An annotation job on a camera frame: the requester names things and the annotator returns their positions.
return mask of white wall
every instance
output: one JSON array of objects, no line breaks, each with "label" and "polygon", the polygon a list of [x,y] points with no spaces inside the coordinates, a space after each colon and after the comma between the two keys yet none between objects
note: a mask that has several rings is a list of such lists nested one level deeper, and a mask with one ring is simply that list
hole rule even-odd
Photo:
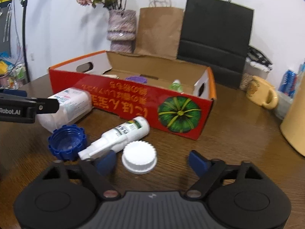
[{"label": "white wall", "polygon": [[[172,0],[185,7],[186,0]],[[255,9],[251,45],[274,63],[268,80],[276,87],[287,69],[298,70],[305,58],[304,0],[232,0]],[[128,0],[137,12],[148,0]],[[27,57],[31,78],[47,73],[56,63],[109,49],[108,11],[81,7],[75,0],[29,0],[26,17]]]}]

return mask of brown paper bag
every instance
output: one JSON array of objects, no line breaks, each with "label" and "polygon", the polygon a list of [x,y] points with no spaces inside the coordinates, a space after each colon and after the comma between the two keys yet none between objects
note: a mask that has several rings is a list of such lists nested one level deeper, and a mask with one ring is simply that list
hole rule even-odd
[{"label": "brown paper bag", "polygon": [[183,15],[171,6],[141,8],[135,53],[176,59]]}]

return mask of flower vase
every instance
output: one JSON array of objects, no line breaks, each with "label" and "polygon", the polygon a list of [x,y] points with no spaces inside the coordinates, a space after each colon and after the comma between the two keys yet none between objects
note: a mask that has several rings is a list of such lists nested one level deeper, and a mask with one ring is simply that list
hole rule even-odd
[{"label": "flower vase", "polygon": [[107,39],[111,40],[110,50],[132,53],[137,27],[136,11],[110,10]]}]

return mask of white tube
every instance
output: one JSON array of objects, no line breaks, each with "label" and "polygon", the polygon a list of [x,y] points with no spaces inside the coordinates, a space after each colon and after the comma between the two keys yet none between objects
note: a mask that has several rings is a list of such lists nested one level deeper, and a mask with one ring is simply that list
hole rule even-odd
[{"label": "white tube", "polygon": [[93,142],[86,149],[78,153],[81,160],[96,159],[105,155],[108,151],[119,152],[130,142],[139,140],[149,133],[149,124],[144,117],[136,117],[105,133],[101,138]]}]

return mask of bottle label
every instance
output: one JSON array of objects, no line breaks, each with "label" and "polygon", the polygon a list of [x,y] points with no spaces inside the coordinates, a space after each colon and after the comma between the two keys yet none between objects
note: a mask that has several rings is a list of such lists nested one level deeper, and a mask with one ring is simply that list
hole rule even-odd
[{"label": "bottle label", "polygon": [[142,126],[136,120],[127,121],[126,123],[115,127],[114,129],[118,131],[121,135],[127,134],[133,130],[140,129]]},{"label": "bottle label", "polygon": [[49,98],[58,100],[59,105],[64,108],[67,116],[67,123],[90,110],[90,102],[86,92],[77,89],[66,89]]}]

